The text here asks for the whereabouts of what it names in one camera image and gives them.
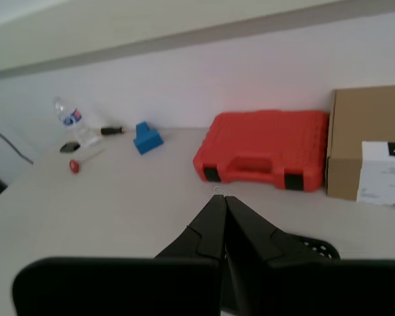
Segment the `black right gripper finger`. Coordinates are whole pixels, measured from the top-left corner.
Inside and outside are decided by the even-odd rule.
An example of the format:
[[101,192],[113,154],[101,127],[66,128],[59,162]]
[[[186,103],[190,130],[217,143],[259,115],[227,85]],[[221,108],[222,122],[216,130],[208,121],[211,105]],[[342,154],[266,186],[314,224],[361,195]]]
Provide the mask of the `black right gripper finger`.
[[153,258],[49,257],[23,268],[18,315],[219,315],[225,199],[212,197]]
[[395,315],[395,260],[332,259],[235,197],[226,251],[241,315]]

